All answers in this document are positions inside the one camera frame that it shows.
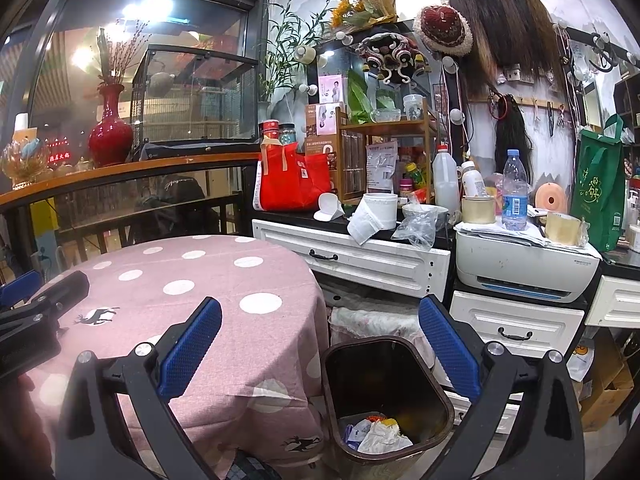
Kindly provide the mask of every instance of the water bottle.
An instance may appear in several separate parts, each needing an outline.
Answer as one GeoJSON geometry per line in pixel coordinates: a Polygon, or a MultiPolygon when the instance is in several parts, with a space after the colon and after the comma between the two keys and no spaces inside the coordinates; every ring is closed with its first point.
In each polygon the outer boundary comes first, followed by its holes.
{"type": "Polygon", "coordinates": [[[446,207],[450,213],[460,210],[458,167],[446,144],[438,146],[438,154],[433,159],[433,187],[437,205],[446,207]]]}
{"type": "Polygon", "coordinates": [[[502,223],[510,231],[527,227],[527,172],[518,150],[507,150],[507,163],[502,172],[502,223]]]}

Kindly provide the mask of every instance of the pink tablecloth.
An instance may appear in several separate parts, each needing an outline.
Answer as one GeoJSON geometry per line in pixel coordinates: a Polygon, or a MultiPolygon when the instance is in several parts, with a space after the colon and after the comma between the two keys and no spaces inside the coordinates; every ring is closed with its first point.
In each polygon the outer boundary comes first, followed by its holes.
{"type": "MultiPolygon", "coordinates": [[[[60,355],[30,372],[50,430],[82,350],[127,354],[211,296],[222,328],[185,394],[170,403],[190,439],[210,464],[236,447],[275,465],[318,455],[322,431],[307,399],[321,395],[328,329],[302,258],[255,238],[200,235],[136,245],[76,269],[88,276],[89,295],[60,319],[68,328],[60,355]]],[[[136,443],[148,447],[128,397],[122,404],[136,443]]]]}

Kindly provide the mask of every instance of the black wire cage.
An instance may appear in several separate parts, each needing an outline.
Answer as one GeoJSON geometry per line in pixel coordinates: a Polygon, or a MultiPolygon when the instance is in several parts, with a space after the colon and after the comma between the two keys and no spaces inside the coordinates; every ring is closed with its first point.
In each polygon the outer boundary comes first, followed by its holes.
{"type": "Polygon", "coordinates": [[[257,69],[247,57],[150,44],[133,78],[133,159],[148,142],[255,142],[257,69]]]}

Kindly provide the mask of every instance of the red hat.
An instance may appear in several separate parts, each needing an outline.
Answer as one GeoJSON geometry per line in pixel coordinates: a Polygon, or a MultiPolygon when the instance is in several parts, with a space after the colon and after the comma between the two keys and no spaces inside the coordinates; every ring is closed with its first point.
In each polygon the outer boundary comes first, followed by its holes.
{"type": "Polygon", "coordinates": [[[423,7],[414,20],[414,33],[431,50],[466,56],[474,37],[466,19],[448,5],[423,7]]]}

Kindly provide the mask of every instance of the metal screw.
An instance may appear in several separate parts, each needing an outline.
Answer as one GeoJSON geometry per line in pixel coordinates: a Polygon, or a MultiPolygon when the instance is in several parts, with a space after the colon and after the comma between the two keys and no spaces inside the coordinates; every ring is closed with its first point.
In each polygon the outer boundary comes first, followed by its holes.
{"type": "Polygon", "coordinates": [[[92,357],[91,352],[89,352],[88,350],[85,350],[84,352],[80,352],[80,355],[78,356],[78,362],[88,363],[91,360],[91,357],[92,357]]]}
{"type": "Polygon", "coordinates": [[[489,343],[486,349],[489,351],[489,354],[491,355],[504,354],[504,346],[502,346],[500,343],[496,343],[495,341],[492,343],[489,343]]]}
{"type": "Polygon", "coordinates": [[[551,359],[555,363],[562,362],[562,354],[558,350],[552,350],[549,352],[549,359],[551,359]]]}
{"type": "Polygon", "coordinates": [[[149,343],[142,343],[136,346],[136,355],[140,357],[151,354],[154,348],[149,343]]]}

